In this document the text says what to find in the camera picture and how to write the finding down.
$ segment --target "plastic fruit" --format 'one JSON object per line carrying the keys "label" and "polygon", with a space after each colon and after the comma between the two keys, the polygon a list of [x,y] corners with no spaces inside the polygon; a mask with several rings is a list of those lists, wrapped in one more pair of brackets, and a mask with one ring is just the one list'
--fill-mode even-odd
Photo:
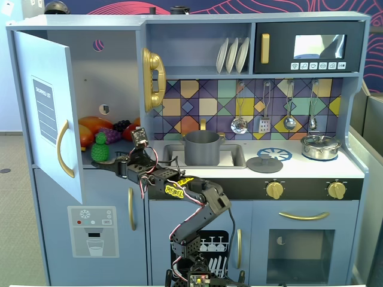
{"label": "plastic fruit", "polygon": [[125,121],[119,121],[118,123],[115,123],[113,125],[113,129],[122,133],[127,127],[129,127],[130,121],[125,120]]}
{"label": "plastic fruit", "polygon": [[96,143],[92,146],[90,156],[94,161],[106,161],[109,157],[109,147],[106,145],[107,136],[105,133],[96,135]]}
{"label": "plastic fruit", "polygon": [[121,133],[119,133],[116,130],[106,129],[102,127],[100,129],[100,132],[105,133],[105,135],[107,136],[107,145],[113,144],[114,142],[118,142],[121,139]]}
{"label": "plastic fruit", "polygon": [[79,119],[78,123],[86,126],[94,135],[97,134],[102,127],[113,129],[113,124],[110,121],[99,117],[84,117]]}
{"label": "plastic fruit", "polygon": [[80,144],[82,148],[87,148],[92,142],[95,141],[95,136],[86,126],[78,125],[80,131]]}
{"label": "plastic fruit", "polygon": [[133,122],[133,124],[136,124],[137,126],[141,125],[141,120],[139,118],[136,118]]}
{"label": "plastic fruit", "polygon": [[129,142],[132,142],[133,139],[132,139],[132,134],[130,133],[132,130],[135,130],[136,127],[138,127],[139,125],[137,124],[131,124],[129,127],[127,127],[124,132],[122,133],[122,137],[124,139],[126,139],[127,141]]}

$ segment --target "sink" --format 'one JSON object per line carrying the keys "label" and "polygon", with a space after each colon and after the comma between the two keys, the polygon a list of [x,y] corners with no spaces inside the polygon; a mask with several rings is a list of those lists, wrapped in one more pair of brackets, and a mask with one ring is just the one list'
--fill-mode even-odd
{"label": "sink", "polygon": [[232,158],[232,164],[229,165],[218,165],[218,166],[187,166],[183,163],[185,147],[183,145],[165,145],[163,150],[163,161],[169,161],[176,155],[181,168],[193,168],[193,169],[244,169],[246,167],[246,161],[244,152],[240,145],[222,145],[220,147],[220,160],[223,161],[223,156],[229,156]]}

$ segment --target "toy kitchen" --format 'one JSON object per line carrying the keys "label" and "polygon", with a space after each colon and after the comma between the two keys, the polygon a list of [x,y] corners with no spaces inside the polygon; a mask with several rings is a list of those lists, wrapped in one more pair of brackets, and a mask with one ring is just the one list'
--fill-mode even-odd
{"label": "toy kitchen", "polygon": [[47,283],[163,285],[188,268],[169,234],[196,205],[92,165],[130,157],[141,126],[151,160],[231,201],[234,230],[224,212],[199,231],[218,278],[349,285],[368,169],[348,129],[369,24],[318,12],[8,26]]}

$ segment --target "oven window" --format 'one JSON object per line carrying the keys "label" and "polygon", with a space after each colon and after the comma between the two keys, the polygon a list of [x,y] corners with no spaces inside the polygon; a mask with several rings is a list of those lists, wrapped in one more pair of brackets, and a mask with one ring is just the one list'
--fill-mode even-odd
{"label": "oven window", "polygon": [[267,284],[327,284],[335,230],[271,229]]}
{"label": "oven window", "polygon": [[343,59],[346,35],[296,35],[294,59]]}

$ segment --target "blue wall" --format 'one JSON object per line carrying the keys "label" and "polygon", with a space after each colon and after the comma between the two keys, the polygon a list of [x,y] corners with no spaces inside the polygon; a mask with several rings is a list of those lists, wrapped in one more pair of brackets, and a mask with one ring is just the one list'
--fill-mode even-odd
{"label": "blue wall", "polygon": [[[373,26],[383,26],[383,0],[64,0],[72,14],[170,14],[174,5],[185,5],[196,14],[272,13],[307,11],[358,11],[372,16]],[[383,35],[370,35],[364,80],[371,92],[383,92]]]}

